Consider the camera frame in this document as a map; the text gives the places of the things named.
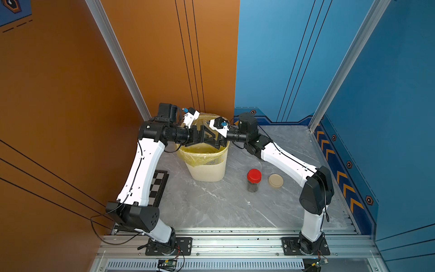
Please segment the beige jar lid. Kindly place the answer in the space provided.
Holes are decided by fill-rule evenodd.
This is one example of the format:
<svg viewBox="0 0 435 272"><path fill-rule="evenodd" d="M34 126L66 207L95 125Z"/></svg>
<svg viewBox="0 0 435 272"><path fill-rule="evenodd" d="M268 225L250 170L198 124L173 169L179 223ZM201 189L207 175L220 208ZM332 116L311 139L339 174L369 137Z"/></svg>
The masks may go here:
<svg viewBox="0 0 435 272"><path fill-rule="evenodd" d="M283 186L284 179L279 174L272 174L268 178L268 184L270 185L270 187L278 189Z"/></svg>

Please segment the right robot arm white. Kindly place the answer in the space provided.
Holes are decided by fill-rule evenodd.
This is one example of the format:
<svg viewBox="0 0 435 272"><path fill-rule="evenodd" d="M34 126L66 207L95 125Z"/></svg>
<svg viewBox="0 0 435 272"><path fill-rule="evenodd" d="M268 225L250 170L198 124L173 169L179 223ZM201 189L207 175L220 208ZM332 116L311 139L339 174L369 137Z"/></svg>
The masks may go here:
<svg viewBox="0 0 435 272"><path fill-rule="evenodd" d="M303 162L279 147L267 133L260 133L257 119L249 112L239 115L237 126L218 117L209 122L220 141L241 142L244 149L268 162L302 187L299 203L304 209L303 226L299 234L299 248L304 255L316 255L326 246L324 221L329 221L327 209L335 194L331 171Z"/></svg>

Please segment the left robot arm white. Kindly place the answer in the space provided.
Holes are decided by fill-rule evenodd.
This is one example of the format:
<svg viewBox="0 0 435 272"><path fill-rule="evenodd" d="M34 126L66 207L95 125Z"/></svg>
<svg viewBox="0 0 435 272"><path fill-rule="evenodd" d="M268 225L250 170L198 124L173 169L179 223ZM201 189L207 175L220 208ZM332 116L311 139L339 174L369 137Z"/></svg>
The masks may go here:
<svg viewBox="0 0 435 272"><path fill-rule="evenodd" d="M119 226L148 236L151 245L164 255L171 255L176 249L176 234L160 219L159 209L149 206L156 166L168 143L186 146L201 140L193 126L200 113L193 108L182 111L184 115L179 123L179 108L161 103L157 115L142 123L126 183L116 201L107 203L105 208L106 215Z"/></svg>

